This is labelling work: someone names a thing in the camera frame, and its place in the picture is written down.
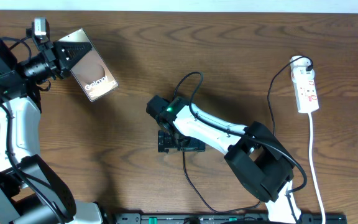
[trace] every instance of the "power strip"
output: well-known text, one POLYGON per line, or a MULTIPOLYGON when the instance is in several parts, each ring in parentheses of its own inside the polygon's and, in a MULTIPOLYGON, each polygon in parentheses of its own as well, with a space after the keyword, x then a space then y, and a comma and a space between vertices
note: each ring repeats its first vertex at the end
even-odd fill
MULTIPOLYGON (((290 61, 299 57, 301 56, 294 56, 290 61)), ((311 113, 319 108, 314 85, 314 70, 306 71, 310 64, 311 62, 307 58, 301 58, 291 63, 291 79, 299 113, 311 113)))

